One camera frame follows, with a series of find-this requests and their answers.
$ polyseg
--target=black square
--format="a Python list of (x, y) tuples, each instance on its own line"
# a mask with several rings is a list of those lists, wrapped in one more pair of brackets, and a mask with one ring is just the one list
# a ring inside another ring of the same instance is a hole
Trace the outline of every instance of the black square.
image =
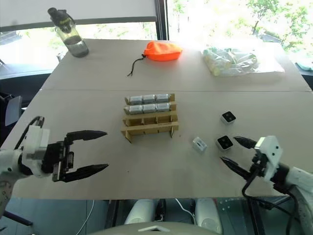
[(236, 117), (233, 115), (231, 111), (228, 111), (224, 114), (222, 114), (223, 118), (226, 120), (226, 122), (232, 122), (236, 119)]
[(226, 150), (234, 145), (228, 136), (220, 137), (217, 139), (217, 142), (220, 144), (223, 150)]

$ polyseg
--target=window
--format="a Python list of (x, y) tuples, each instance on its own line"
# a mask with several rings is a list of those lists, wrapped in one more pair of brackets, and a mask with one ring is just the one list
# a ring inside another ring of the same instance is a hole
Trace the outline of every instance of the window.
[(313, 0), (168, 0), (171, 41), (280, 43), (291, 60), (313, 61)]
[[(77, 25), (82, 38), (90, 39), (137, 39), (156, 40), (156, 24), (103, 23)], [(2, 77), (18, 70), (53, 70), (67, 48), (54, 31), (54, 27), (34, 28), (0, 33), (0, 59), (6, 64), (0, 66)]]

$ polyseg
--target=cable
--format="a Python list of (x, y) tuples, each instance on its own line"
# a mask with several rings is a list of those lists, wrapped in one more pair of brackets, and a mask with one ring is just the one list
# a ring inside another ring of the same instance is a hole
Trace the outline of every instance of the cable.
[(272, 207), (275, 207), (276, 209), (279, 209), (280, 211), (282, 211), (282, 212), (286, 213), (287, 215), (291, 216), (291, 213), (289, 211), (285, 210), (284, 208), (281, 208), (280, 206), (278, 206), (278, 205), (276, 205), (274, 203), (268, 202), (268, 201), (263, 200), (261, 198), (252, 197), (252, 196), (246, 195), (246, 189), (250, 186), (250, 184), (255, 179), (255, 177), (258, 175), (258, 173), (259, 173), (259, 170), (257, 169), (253, 173), (253, 175), (248, 179), (247, 183), (245, 184), (245, 186), (242, 189), (243, 196), (246, 197), (246, 198), (250, 198), (252, 200), (258, 201), (258, 202), (262, 202), (264, 204), (271, 205)]
[[(39, 121), (40, 118), (41, 118), (40, 116), (37, 116), (37, 117), (35, 117), (34, 119), (32, 119), (32, 120), (30, 121), (30, 123), (29, 123), (29, 124), (27, 125), (27, 127), (25, 128), (23, 134), (21, 135), (21, 137), (20, 137), (19, 141), (17, 142), (17, 144), (16, 144), (16, 146), (15, 146), (14, 149), (18, 149), (18, 148), (20, 147), (20, 144), (22, 143), (22, 141), (24, 140), (24, 138), (25, 138), (25, 136), (26, 136), (26, 134), (27, 134), (27, 132), (28, 132), (29, 126), (32, 125), (32, 124), (34, 124), (35, 121)], [(44, 117), (42, 117), (42, 118), (43, 118), (43, 120), (42, 120), (42, 122), (40, 123), (40, 127), (43, 126), (44, 121), (45, 121), (45, 118), (44, 118)]]
[(271, 202), (268, 202), (268, 201), (265, 201), (263, 199), (260, 199), (260, 198), (257, 198), (257, 197), (252, 197), (252, 196), (249, 196), (249, 195), (246, 195), (246, 189), (250, 186), (250, 184), (252, 183), (252, 181), (255, 179), (255, 177), (259, 174), (259, 169), (256, 169), (255, 172), (252, 174), (252, 176), (247, 180), (245, 186), (243, 187), (242, 189), (242, 194), (244, 197), (246, 198), (250, 198), (252, 200), (255, 200), (255, 201), (258, 201), (258, 202), (263, 202), (265, 204), (269, 204), (271, 205), (272, 207), (275, 207), (279, 210), (281, 210), (282, 212), (286, 213), (289, 215), (289, 219), (288, 219), (288, 223), (287, 223), (287, 226), (286, 226), (286, 235), (289, 235), (290, 234), (290, 229), (291, 229), (291, 225), (292, 225), (292, 220), (295, 219), (296, 221), (300, 222), (299, 219), (295, 218), (295, 214), (298, 210), (298, 201), (297, 199), (295, 198), (295, 196), (290, 192), (288, 191), (286, 194), (288, 194), (294, 201), (294, 208), (293, 208), (293, 211), (290, 213), (288, 212), (287, 210), (281, 208), (280, 206), (274, 204), (274, 203), (271, 203)]
[(161, 221), (163, 221), (163, 220), (164, 220), (163, 215), (161, 215), (161, 219), (155, 220), (154, 222), (161, 222)]
[(93, 206), (94, 206), (94, 200), (92, 201), (92, 207), (91, 207), (91, 210), (90, 210), (90, 212), (89, 212), (89, 215), (87, 216), (85, 222), (83, 223), (83, 225), (82, 225), (82, 227), (80, 228), (80, 230), (76, 233), (76, 235), (79, 235), (79, 233), (81, 232), (81, 230), (83, 229), (83, 227), (84, 227), (85, 224), (87, 223), (87, 221), (88, 221), (88, 219), (89, 219), (89, 217), (90, 217), (90, 215), (91, 215), (91, 212), (92, 212), (92, 210), (93, 210)]
[(298, 206), (299, 206), (299, 204), (298, 204), (298, 201), (297, 201), (297, 199), (295, 198), (295, 196), (294, 196), (290, 191), (289, 191), (287, 194), (288, 194), (288, 195), (293, 199), (293, 201), (294, 201), (293, 211), (292, 211), (291, 215), (289, 216), (288, 223), (287, 223), (287, 227), (286, 227), (286, 235), (289, 235), (289, 234), (290, 234), (291, 225), (292, 225), (292, 221), (293, 221), (293, 219), (294, 219), (295, 214), (296, 214), (297, 211), (298, 211)]
[(179, 200), (178, 200), (177, 198), (175, 198), (175, 200), (177, 201), (177, 203), (179, 204), (180, 208), (181, 208), (184, 212), (187, 212), (188, 214), (191, 215), (192, 219), (194, 220), (194, 224), (197, 225), (197, 222), (196, 222), (196, 219), (195, 219), (194, 215), (193, 215), (190, 211), (188, 211), (188, 210), (186, 210), (184, 207), (182, 207), (181, 203), (179, 202)]
[[(290, 199), (291, 199), (290, 196), (286, 196), (286, 197), (277, 199), (277, 200), (275, 200), (275, 201), (271, 201), (271, 203), (274, 203), (274, 204), (276, 204), (276, 205), (279, 206), (279, 205), (281, 205), (281, 204), (283, 204), (283, 203), (289, 201)], [(263, 209), (266, 209), (266, 210), (271, 210), (271, 209), (273, 209), (273, 207), (272, 207), (270, 204), (260, 203), (259, 205), (260, 205), (260, 207), (262, 207)]]
[(135, 63), (136, 63), (137, 61), (139, 61), (139, 60), (143, 60), (144, 58), (146, 58), (146, 56), (145, 56), (144, 54), (142, 54), (141, 56), (142, 56), (142, 58), (140, 58), (140, 59), (136, 59), (136, 60), (133, 62), (133, 65), (132, 65), (132, 71), (131, 71), (128, 75), (127, 75), (128, 77), (133, 75), (133, 71), (134, 71)]

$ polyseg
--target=drawstring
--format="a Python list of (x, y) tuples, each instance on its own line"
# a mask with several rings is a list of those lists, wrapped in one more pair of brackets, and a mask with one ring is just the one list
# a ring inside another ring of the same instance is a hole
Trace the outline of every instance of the drawstring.
[(132, 71), (127, 75), (127, 76), (132, 76), (133, 75), (133, 71), (134, 71), (134, 67), (135, 67), (135, 63), (139, 60), (143, 60), (144, 58), (146, 58), (146, 56), (144, 54), (141, 54), (142, 58), (140, 59), (136, 59), (134, 62), (133, 62), (133, 65), (132, 65)]

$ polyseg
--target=black cable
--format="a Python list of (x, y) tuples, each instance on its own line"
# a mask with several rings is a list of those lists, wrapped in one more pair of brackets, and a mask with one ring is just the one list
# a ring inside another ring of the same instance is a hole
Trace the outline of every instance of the black cable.
[[(30, 123), (29, 123), (29, 124), (27, 125), (27, 127), (25, 128), (23, 134), (21, 135), (21, 137), (20, 137), (19, 141), (17, 142), (17, 144), (16, 144), (16, 146), (15, 146), (14, 149), (18, 149), (18, 148), (20, 147), (20, 144), (22, 143), (22, 141), (24, 140), (24, 138), (25, 138), (25, 136), (26, 136), (26, 134), (27, 134), (27, 132), (28, 132), (29, 126), (32, 125), (32, 124), (34, 124), (35, 121), (39, 121), (40, 118), (41, 118), (40, 116), (37, 116), (37, 117), (35, 117), (34, 119), (32, 119), (32, 120), (30, 121)], [(41, 123), (40, 123), (40, 125), (39, 125), (40, 127), (43, 126), (44, 121), (45, 121), (45, 118), (43, 117), (43, 120), (41, 121)]]
[[(280, 206), (274, 204), (274, 203), (271, 203), (271, 202), (268, 202), (266, 200), (263, 200), (261, 198), (257, 198), (257, 197), (252, 197), (252, 196), (249, 196), (246, 194), (246, 189), (250, 186), (250, 184), (252, 183), (252, 181), (255, 179), (255, 177), (259, 174), (259, 169), (256, 169), (255, 172), (252, 174), (252, 176), (247, 180), (245, 186), (243, 187), (243, 189), (241, 190), (243, 196), (245, 198), (249, 198), (249, 199), (252, 199), (252, 200), (255, 200), (255, 201), (258, 201), (258, 202), (262, 202), (264, 204), (269, 204), (271, 205), (272, 207), (275, 207), (276, 209), (279, 209), (280, 211), (286, 213), (287, 215), (289, 215), (290, 217), (292, 216), (292, 213), (290, 213), (289, 211), (285, 210), (284, 208), (281, 208)], [(298, 221), (300, 223), (300, 220), (298, 218), (295, 218), (294, 216), (292, 216), (292, 218), (294, 218), (296, 221)]]
[[(279, 199), (279, 200), (277, 200), (277, 201), (274, 201), (274, 202), (272, 202), (272, 203), (274, 203), (274, 204), (276, 204), (276, 205), (280, 205), (280, 204), (283, 204), (283, 203), (285, 203), (285, 202), (287, 202), (287, 201), (289, 201), (291, 199), (291, 197), (290, 196), (288, 196), (288, 197), (285, 197), (285, 198), (283, 198), (283, 199)], [(271, 209), (273, 209), (273, 207), (271, 207), (269, 204), (264, 204), (264, 203), (260, 203), (259, 204), (260, 205), (260, 207), (262, 207), (263, 209), (266, 209), (266, 210), (271, 210)]]
[(140, 59), (136, 59), (134, 62), (133, 62), (133, 65), (132, 65), (132, 71), (127, 75), (127, 76), (132, 76), (133, 75), (133, 71), (134, 71), (134, 67), (135, 67), (135, 63), (139, 60), (143, 60), (144, 58), (146, 58), (146, 56), (144, 54), (141, 54), (142, 58)]
[(290, 234), (290, 229), (291, 229), (291, 225), (292, 225), (292, 220), (294, 219), (295, 217), (295, 214), (297, 213), (298, 211), (298, 201), (297, 199), (295, 198), (295, 196), (289, 191), (287, 192), (287, 194), (293, 199), (294, 201), (294, 207), (293, 207), (293, 211), (291, 213), (291, 215), (289, 216), (289, 219), (288, 219), (288, 223), (287, 223), (287, 227), (286, 227), (286, 235), (289, 235)]

